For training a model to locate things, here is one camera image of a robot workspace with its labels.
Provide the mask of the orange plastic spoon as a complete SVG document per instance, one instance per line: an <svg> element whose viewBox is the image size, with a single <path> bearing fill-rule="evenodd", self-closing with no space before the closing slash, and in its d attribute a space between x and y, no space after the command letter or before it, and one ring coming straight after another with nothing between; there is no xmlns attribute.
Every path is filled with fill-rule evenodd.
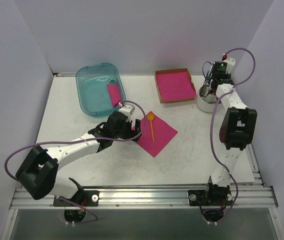
<svg viewBox="0 0 284 240"><path fill-rule="evenodd" d="M155 115L154 115L153 112L149 112L146 117L147 117L147 120L150 123L152 141L155 142L154 129L153 129L153 120L155 119Z"/></svg>

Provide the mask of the pink paper napkin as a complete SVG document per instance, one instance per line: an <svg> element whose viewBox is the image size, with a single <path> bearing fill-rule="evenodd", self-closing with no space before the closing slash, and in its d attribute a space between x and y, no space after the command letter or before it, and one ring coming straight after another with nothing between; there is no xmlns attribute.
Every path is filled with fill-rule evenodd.
<svg viewBox="0 0 284 240"><path fill-rule="evenodd" d="M137 145L155 158L177 135L178 131L155 115L155 119L153 120L155 142L153 142L150 123L147 120L147 117L141 119L141 129L144 127L144 123L146 123L146 128L140 136L140 139L137 141Z"/></svg>

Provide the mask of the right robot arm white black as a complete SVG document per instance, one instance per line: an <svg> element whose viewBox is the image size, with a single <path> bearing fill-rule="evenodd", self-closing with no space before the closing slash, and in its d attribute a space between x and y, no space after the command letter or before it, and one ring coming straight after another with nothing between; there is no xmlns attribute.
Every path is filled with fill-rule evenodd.
<svg viewBox="0 0 284 240"><path fill-rule="evenodd" d="M231 77L234 65L235 60L232 58L216 61L208 74L209 93L217 98L213 112L216 112L219 104L225 109L218 135L224 150L220 156L213 153L217 167L209 178L208 189L203 193L204 200L210 205L220 199L232 200L229 190L231 175L240 155L252 142L257 119L256 110L244 104L235 90Z"/></svg>

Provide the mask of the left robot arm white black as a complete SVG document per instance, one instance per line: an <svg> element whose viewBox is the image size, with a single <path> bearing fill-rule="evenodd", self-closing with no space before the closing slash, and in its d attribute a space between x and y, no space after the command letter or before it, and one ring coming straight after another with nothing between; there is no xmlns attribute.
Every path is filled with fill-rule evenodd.
<svg viewBox="0 0 284 240"><path fill-rule="evenodd" d="M99 153L113 142L137 142L141 136L141 121L131 121L115 111L95 128L69 144L42 148L34 146L16 173L16 179L35 200L47 195L63 197L72 206L81 203L83 187L73 178L59 177L58 171L87 155Z"/></svg>

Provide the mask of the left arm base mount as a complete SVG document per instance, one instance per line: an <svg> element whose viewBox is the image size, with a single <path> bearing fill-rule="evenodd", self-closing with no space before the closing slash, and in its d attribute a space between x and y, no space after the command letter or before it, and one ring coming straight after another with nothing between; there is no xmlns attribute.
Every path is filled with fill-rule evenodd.
<svg viewBox="0 0 284 240"><path fill-rule="evenodd" d="M99 205L98 190L81 190L78 191L71 199L56 196L53 201L54 207L76 207L77 209L65 209L63 218L67 224L80 225L93 223L99 220L97 215L88 207L97 207Z"/></svg>

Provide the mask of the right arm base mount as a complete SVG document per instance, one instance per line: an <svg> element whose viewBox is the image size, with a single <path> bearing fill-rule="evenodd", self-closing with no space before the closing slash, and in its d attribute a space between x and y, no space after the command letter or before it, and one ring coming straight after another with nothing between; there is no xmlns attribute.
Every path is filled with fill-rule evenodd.
<svg viewBox="0 0 284 240"><path fill-rule="evenodd" d="M208 189L189 190L189 205L199 207L208 224L217 225L224 217L227 207L233 206L233 196L229 187L209 187Z"/></svg>

